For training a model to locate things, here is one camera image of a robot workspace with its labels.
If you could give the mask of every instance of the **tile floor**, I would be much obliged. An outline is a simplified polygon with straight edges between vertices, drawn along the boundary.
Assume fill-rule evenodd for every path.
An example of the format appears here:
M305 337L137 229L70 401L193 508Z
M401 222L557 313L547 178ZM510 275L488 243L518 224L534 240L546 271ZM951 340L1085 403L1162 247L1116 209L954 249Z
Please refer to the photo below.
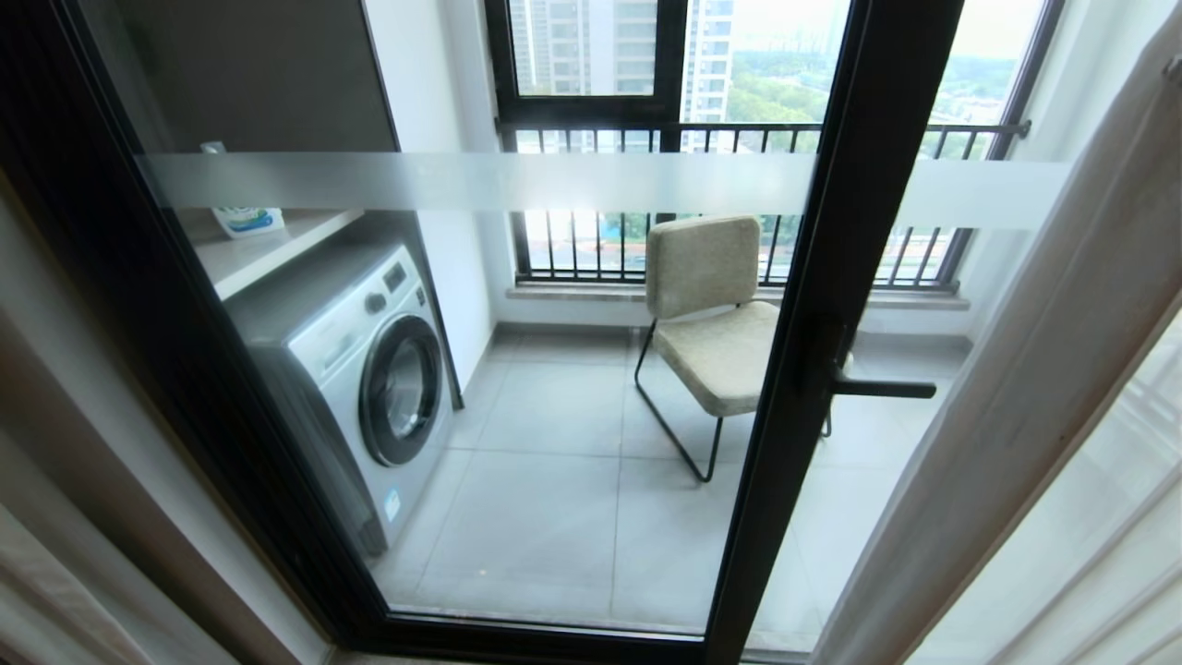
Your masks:
M631 385L638 335L494 338L428 493L374 571L391 606L702 631L753 417L726 422L715 478L699 484ZM940 392L833 403L749 646L812 648L965 356L855 348L855 376ZM658 357L641 379L704 463L713 419Z

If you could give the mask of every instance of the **frosted glass strip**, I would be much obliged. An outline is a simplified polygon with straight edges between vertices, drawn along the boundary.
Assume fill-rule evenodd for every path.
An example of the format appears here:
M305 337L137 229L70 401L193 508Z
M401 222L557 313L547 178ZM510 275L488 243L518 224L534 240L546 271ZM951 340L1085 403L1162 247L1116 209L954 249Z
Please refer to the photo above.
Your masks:
M816 155L236 152L149 155L168 206L803 214ZM1037 228L1070 164L916 163L897 224Z

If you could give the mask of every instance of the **chair backrest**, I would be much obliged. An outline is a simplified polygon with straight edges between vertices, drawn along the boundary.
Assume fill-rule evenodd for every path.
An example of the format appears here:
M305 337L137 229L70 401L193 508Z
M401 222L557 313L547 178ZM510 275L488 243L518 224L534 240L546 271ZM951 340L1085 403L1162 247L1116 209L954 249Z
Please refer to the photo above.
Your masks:
M647 301L655 318L749 301L759 278L759 221L699 216L649 230Z

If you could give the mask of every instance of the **black metal chair leg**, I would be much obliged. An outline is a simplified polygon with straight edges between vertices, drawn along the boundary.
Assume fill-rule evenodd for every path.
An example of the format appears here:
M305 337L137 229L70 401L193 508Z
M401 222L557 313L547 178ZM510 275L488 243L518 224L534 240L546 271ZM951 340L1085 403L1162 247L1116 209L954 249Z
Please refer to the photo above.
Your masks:
M644 387L641 386L641 365L644 364L644 356L649 352L649 344L652 343L652 332L656 330L656 320L654 320L652 325L649 326L649 334L644 338L644 346L641 347L641 359L636 361L636 372L632 373L632 383L636 384L636 390L639 391L641 397L644 398L644 404L649 405L649 411L652 412L652 416L657 417L657 423L661 424L661 429L664 430L665 435L669 436L669 439L671 439L674 445L677 446L677 452L681 454L682 459L684 459L686 464L689 465L690 471L694 472L694 477L696 477L701 483L709 483L710 478L714 477L714 463L719 457L719 439L722 437L722 419L720 418L717 424L714 426L714 442L710 444L710 464L703 475L697 468L697 463L695 463L694 458L686 451L686 446L681 445L681 439L677 438L677 435L673 433L673 429L669 428L669 424L665 423L664 418L661 416L661 412L657 410L657 405L652 404L652 399L649 398L649 395L644 392Z

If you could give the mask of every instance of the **beige chair seat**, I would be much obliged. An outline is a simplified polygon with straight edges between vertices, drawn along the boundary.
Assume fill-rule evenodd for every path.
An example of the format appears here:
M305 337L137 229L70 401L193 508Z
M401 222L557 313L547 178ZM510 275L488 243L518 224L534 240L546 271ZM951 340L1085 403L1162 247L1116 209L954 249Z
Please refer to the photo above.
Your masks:
M709 318L657 322L652 346L715 418L759 408L780 309L762 301Z

